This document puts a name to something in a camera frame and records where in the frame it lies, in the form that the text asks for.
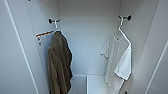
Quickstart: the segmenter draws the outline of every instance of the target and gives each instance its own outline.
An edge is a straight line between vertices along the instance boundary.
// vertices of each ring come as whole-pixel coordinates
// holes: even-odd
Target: clothing
[[[101,54],[108,59],[105,82],[111,88],[111,94],[118,94],[124,79],[131,74],[131,43],[124,34],[111,34]]]
[[[48,49],[48,56],[51,94],[67,94],[71,88],[72,72],[70,64],[72,54],[66,38],[60,31],[54,33]]]

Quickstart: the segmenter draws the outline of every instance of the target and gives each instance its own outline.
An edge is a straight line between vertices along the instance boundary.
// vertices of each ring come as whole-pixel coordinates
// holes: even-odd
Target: black hook
[[[52,22],[55,22],[55,20],[51,20],[51,19],[49,19],[48,22],[51,24]]]
[[[123,19],[127,19],[128,21],[131,20],[131,15],[129,15],[128,17],[123,17]]]

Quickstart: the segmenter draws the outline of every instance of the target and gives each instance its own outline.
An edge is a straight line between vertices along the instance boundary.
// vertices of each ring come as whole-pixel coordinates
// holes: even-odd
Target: white t-shirt
[[[124,79],[131,74],[131,43],[124,34],[111,34],[101,54],[108,59],[105,82],[112,89],[111,94],[118,94]]]

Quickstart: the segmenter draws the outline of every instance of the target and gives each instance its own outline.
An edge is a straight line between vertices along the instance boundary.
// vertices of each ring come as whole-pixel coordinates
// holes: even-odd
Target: white floor
[[[104,76],[87,76],[87,94],[110,94],[110,88],[104,81]]]
[[[87,94],[86,76],[73,76],[71,79],[71,90],[68,94]]]

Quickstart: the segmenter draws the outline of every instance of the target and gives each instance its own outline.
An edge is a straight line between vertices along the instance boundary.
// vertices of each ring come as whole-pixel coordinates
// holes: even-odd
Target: brown jacket
[[[72,73],[70,64],[72,54],[68,48],[66,38],[60,31],[54,33],[48,49],[48,56],[51,94],[67,94],[71,88]]]

